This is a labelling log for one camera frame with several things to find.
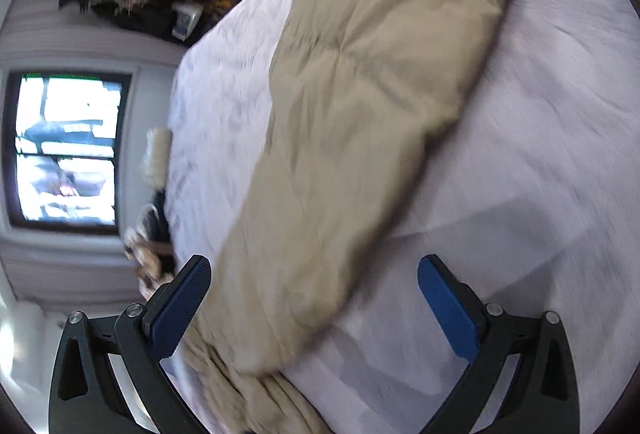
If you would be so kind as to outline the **beige puffer jacket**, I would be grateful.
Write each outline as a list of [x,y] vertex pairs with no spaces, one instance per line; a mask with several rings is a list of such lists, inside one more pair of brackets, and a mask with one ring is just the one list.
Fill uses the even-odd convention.
[[323,433],[283,368],[332,321],[459,118],[506,0],[293,0],[264,148],[188,331],[232,433]]

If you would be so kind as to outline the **striped cream clothing pile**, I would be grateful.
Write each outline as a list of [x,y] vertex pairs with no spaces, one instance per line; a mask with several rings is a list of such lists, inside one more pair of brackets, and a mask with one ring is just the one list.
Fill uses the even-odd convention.
[[166,220],[154,203],[147,203],[139,214],[137,224],[127,228],[124,250],[126,258],[134,263],[139,292],[145,301],[149,301],[160,286],[174,279],[174,247]]

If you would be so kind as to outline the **lavender quilted bedspread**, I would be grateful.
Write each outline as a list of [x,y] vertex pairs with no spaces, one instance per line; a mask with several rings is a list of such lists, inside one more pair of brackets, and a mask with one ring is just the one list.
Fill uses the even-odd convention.
[[[214,258],[265,142],[292,0],[244,0],[172,86],[166,215]],[[639,362],[639,17],[629,0],[513,0],[461,121],[345,312],[285,374],[333,433],[419,433],[465,367],[416,282],[436,253],[484,302],[560,315],[580,432]]]

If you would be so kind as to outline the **cream quilted folded garment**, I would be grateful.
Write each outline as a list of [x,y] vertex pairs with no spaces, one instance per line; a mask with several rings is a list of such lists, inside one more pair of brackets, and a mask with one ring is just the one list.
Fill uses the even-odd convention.
[[153,191],[166,187],[172,133],[166,128],[152,128],[146,132],[146,147],[140,163],[140,172],[146,185]]

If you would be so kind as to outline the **grey pleated curtain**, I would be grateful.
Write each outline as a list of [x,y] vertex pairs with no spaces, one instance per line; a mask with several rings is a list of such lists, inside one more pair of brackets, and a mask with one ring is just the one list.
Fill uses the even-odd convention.
[[1,24],[4,62],[35,58],[91,58],[176,67],[186,49],[123,30],[58,0],[11,0]]

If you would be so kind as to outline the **black device on nightstand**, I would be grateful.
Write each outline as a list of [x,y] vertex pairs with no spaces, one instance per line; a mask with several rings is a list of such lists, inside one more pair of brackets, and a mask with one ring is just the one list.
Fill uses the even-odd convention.
[[203,7],[197,3],[177,2],[171,5],[171,9],[176,13],[172,36],[180,41],[186,41],[202,16]]

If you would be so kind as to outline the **window with dark frame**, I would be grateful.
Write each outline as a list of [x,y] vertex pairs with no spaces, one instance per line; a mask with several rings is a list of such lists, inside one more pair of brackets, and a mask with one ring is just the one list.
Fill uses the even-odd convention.
[[1,168],[11,226],[116,235],[119,152],[131,80],[121,72],[8,72]]

